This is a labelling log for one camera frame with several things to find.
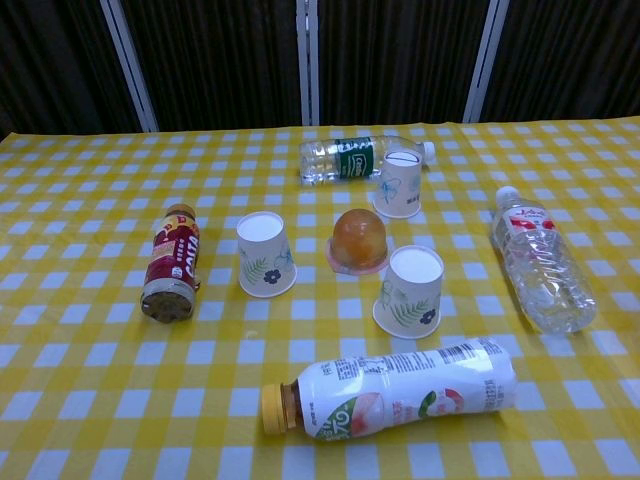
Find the floral white paper cup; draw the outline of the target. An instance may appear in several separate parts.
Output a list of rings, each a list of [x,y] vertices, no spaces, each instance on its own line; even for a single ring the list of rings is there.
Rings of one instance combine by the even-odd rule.
[[[421,160],[410,150],[395,150],[383,157],[375,210],[386,217],[406,219],[420,210]]]
[[[283,219],[270,211],[244,216],[236,227],[240,255],[239,283],[257,298],[270,298],[289,290],[297,268]]]
[[[431,335],[441,318],[444,263],[431,248],[408,245],[395,250],[373,305],[373,319],[402,339]]]

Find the orange jelly cup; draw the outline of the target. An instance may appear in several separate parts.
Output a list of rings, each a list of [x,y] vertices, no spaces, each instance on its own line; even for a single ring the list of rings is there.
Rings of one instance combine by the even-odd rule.
[[[347,275],[367,275],[387,265],[389,249],[382,220],[367,209],[351,209],[335,223],[327,241],[331,269]]]

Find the green label water bottle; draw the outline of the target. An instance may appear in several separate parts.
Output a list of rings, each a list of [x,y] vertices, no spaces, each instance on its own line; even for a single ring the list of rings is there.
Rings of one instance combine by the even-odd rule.
[[[392,151],[415,153],[426,165],[436,157],[435,144],[389,135],[363,136],[302,143],[299,146],[300,182],[304,186],[375,178],[384,155]]]

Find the red Costa coffee bottle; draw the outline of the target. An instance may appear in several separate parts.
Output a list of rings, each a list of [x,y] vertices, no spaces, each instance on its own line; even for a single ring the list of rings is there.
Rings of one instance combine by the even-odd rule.
[[[141,294],[142,312],[160,322],[191,317],[199,283],[196,266],[200,232],[195,210],[170,206],[157,231]]]

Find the white peach drink bottle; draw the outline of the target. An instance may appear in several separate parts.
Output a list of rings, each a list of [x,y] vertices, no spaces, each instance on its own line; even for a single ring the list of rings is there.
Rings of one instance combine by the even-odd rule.
[[[509,353],[480,337],[314,363],[290,384],[264,386],[261,416],[269,435],[302,428],[317,440],[344,440],[431,417],[509,408],[516,386]]]

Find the red label water bottle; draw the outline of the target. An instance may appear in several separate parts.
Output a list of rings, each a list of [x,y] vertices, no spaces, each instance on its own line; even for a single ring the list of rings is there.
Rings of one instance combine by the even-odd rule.
[[[550,213],[512,186],[496,191],[493,242],[521,310],[545,333],[573,333],[597,312],[586,276]]]

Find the dark corrugated partition panel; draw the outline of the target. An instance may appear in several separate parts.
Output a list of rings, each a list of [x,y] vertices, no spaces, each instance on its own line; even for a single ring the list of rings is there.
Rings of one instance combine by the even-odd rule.
[[[0,0],[0,140],[140,129],[100,0]]]
[[[459,122],[490,0],[318,0],[323,125]]]
[[[162,131],[299,126],[296,0],[120,0]]]
[[[510,0],[483,122],[640,115],[640,0]]]

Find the yellow white checkered tablecloth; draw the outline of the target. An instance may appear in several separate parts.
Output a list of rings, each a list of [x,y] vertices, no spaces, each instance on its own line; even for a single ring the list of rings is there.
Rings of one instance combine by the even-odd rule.
[[[436,146],[422,207],[391,247],[445,264],[442,320],[411,341],[372,318],[379,275],[338,275],[335,220],[374,185],[299,182],[299,146],[364,127],[0,140],[0,479],[640,479],[640,116],[401,125]],[[491,242],[496,190],[544,204],[586,273],[594,322],[533,331]],[[141,310],[152,243],[187,204],[200,232],[190,318]],[[239,283],[236,227],[270,211],[297,268],[286,292]],[[514,408],[348,442],[264,433],[264,384],[348,355],[491,336],[519,378]]]

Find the white partition frame post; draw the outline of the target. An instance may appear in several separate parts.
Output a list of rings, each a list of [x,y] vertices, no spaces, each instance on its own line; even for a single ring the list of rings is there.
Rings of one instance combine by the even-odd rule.
[[[301,120],[320,124],[318,0],[295,0]]]
[[[510,0],[490,0],[463,114],[464,123],[478,123],[501,40]]]
[[[100,0],[126,85],[144,132],[158,132],[155,111],[120,0]]]

